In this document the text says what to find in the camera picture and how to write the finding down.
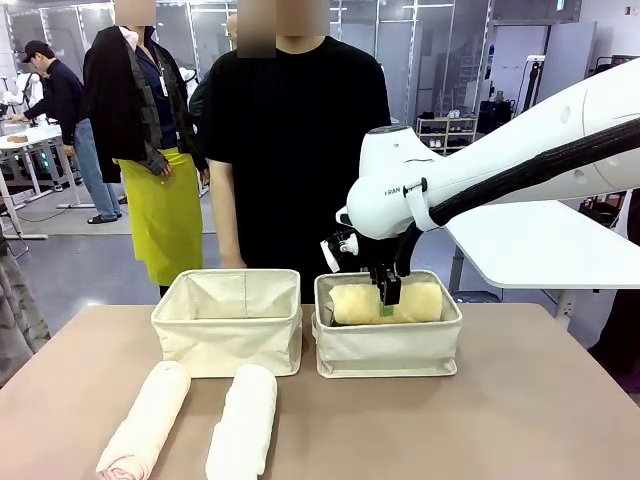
black cap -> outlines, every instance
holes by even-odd
[[[31,59],[36,56],[36,53],[41,53],[47,58],[55,57],[55,54],[53,53],[53,50],[51,50],[51,47],[48,44],[41,42],[40,40],[32,40],[27,43],[27,46],[24,47],[24,53],[27,54],[27,56],[22,59],[24,63],[31,62]]]

person's hand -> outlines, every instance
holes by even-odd
[[[162,170],[160,176],[165,180],[168,179],[171,176],[171,165],[167,164],[167,166]]]
[[[209,172],[209,169],[206,168],[200,172],[200,183],[202,183],[203,187],[208,187],[210,181],[211,181],[211,173]]]
[[[232,269],[238,269],[238,268],[247,268],[247,264],[244,263],[244,260],[242,260],[242,257],[240,256],[233,256],[233,257],[229,257],[229,258],[222,258],[222,268],[224,268],[225,270],[232,270]]]

green tag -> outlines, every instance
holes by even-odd
[[[380,305],[380,316],[381,317],[393,317],[393,305]]]

beige storage bin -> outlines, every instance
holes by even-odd
[[[414,271],[402,282],[434,282],[440,286],[440,322],[332,327],[331,289],[343,284],[370,284],[371,280],[368,273],[323,275],[316,279],[316,313],[312,320],[320,375],[431,377],[457,372],[454,358],[462,314],[453,298],[433,272]]]
[[[233,377],[246,364],[276,376],[300,368],[300,274],[195,270],[173,282],[151,316],[165,360],[193,378]]]

brown table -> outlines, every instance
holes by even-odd
[[[640,478],[640,409],[542,308],[461,309],[452,378],[325,380],[305,342],[300,374],[278,381],[262,478]],[[0,390],[0,479],[94,478],[161,359],[151,311],[83,310]],[[229,385],[193,381],[152,479],[206,478]]]

